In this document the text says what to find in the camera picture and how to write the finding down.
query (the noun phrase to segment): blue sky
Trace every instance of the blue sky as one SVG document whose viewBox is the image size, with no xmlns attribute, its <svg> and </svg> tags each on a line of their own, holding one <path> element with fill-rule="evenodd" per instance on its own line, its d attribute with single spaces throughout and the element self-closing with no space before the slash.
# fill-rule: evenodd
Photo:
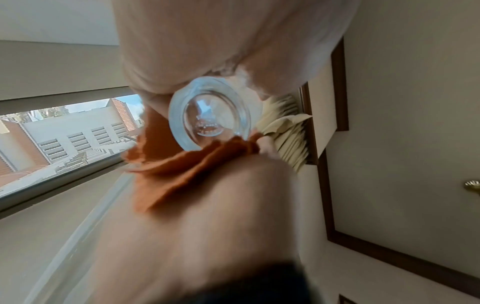
<svg viewBox="0 0 480 304">
<path fill-rule="evenodd" d="M 133 116 L 133 119 L 137 120 L 140 117 L 140 114 L 144 111 L 144 106 L 142 100 L 138 95 L 129 95 L 117 97 L 118 100 L 123 101 L 128 106 L 128 109 Z M 82 102 L 79 104 L 67 105 L 65 106 L 70 113 L 90 111 L 92 109 L 103 108 L 107 105 L 108 99 L 94 100 L 88 102 Z"/>
</svg>

